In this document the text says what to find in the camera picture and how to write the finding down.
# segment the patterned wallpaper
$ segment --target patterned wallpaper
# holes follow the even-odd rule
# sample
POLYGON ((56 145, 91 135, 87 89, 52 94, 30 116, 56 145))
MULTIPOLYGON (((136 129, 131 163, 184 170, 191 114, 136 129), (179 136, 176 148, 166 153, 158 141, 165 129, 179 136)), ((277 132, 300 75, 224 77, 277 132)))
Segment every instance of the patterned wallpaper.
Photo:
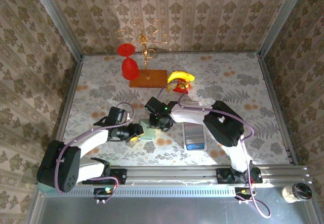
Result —
MULTIPOLYGON (((122 41, 114 32, 138 34, 133 18, 145 22, 146 33, 172 37, 163 51, 256 51, 283 0, 55 0, 83 54, 116 52, 122 41)), ((134 42, 126 36, 124 41, 134 42)))
POLYGON ((0 223, 23 223, 75 61, 39 0, 0 0, 0 223))
POLYGON ((324 0, 298 0, 266 56, 301 164, 324 211, 324 0))

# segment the banana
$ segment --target banana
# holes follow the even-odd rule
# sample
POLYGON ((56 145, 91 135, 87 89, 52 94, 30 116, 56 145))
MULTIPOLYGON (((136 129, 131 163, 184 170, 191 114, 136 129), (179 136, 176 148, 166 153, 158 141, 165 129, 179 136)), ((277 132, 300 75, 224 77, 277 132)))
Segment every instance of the banana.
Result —
POLYGON ((173 81, 174 79, 177 78, 181 78, 184 79, 186 81, 194 81, 195 77, 193 75, 191 75, 190 73, 184 72, 184 71, 174 71, 172 72, 167 79, 167 83, 169 83, 170 81, 173 81))

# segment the wooden block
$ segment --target wooden block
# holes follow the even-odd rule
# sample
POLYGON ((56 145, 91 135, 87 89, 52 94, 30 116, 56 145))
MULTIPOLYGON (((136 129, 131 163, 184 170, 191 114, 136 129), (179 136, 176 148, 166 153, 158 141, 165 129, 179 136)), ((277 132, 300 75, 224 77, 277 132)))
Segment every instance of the wooden block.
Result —
POLYGON ((130 81, 130 87, 162 88, 166 84, 167 70, 140 70, 139 77, 130 81))

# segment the toy fruit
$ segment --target toy fruit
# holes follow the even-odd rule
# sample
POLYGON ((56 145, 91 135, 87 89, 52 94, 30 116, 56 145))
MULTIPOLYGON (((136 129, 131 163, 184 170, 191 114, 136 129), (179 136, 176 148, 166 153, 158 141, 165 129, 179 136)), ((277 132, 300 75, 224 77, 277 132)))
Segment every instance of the toy fruit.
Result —
POLYGON ((177 93, 183 93, 185 91, 186 94, 188 94, 188 88, 190 87, 190 84, 186 80, 181 78, 179 78, 178 81, 182 82, 186 88, 182 84, 177 83, 177 86, 175 87, 175 89, 173 89, 173 91, 177 93))
POLYGON ((174 71, 169 75, 169 77, 167 79, 167 83, 169 83, 170 81, 173 81, 174 79, 177 79, 177 78, 183 79, 186 82, 194 81, 194 79, 195 79, 195 77, 193 75, 191 75, 190 73, 187 73, 184 71, 174 71))

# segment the patterned table surface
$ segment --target patterned table surface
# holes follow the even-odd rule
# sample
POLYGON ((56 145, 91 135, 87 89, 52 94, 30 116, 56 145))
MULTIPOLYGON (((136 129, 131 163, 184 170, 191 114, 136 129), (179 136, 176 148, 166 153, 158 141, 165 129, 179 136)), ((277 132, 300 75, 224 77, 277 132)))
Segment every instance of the patterned table surface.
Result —
MULTIPOLYGON (((143 67, 141 55, 132 56, 143 67)), ((65 140, 70 140, 101 117, 111 106, 129 102, 135 108, 134 122, 148 118, 145 103, 157 96, 158 88, 129 88, 122 77, 122 57, 87 56, 68 119, 65 140)), ((272 104, 255 53, 157 54, 149 60, 149 69, 187 71, 196 77, 187 100, 203 105, 222 100, 256 130, 246 141, 249 155, 256 164, 288 164, 285 146, 278 129, 272 104)), ((162 93, 159 100, 168 103, 180 96, 162 93)), ((226 150, 207 130, 207 151, 187 152, 183 148, 182 124, 168 132, 156 131, 155 139, 134 142, 107 142, 87 155, 109 161, 112 165, 214 165, 230 164, 226 150)))

